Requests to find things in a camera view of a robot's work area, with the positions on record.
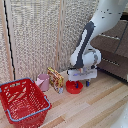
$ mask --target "red basket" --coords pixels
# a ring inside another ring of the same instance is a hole
[[[0,85],[0,99],[8,121],[16,128],[38,128],[51,103],[30,78]]]

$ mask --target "red cup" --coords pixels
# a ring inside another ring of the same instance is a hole
[[[76,82],[75,81],[67,81],[66,82],[66,90],[71,93],[71,94],[78,94],[81,92],[82,88],[83,88],[83,84],[79,81],[77,81],[78,83],[78,88],[76,88]]]

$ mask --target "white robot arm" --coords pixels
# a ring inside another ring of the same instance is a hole
[[[101,53],[90,45],[91,40],[113,28],[122,16],[128,0],[100,0],[92,19],[87,23],[71,55],[70,63],[75,69],[68,70],[70,81],[97,77],[96,65],[101,62]]]

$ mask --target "yellow object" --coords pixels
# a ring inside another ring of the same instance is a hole
[[[56,92],[62,93],[63,92],[63,85],[64,85],[64,77],[62,77],[56,70],[52,67],[49,67],[47,70],[47,74],[49,75],[49,80],[51,86],[54,87]]]

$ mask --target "wooden floor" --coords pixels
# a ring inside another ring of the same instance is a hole
[[[66,72],[61,73],[68,80]],[[40,128],[110,128],[128,101],[128,86],[98,71],[89,87],[80,94],[66,91],[57,94],[52,87],[45,92],[52,109]],[[8,123],[0,103],[0,128],[13,128]]]

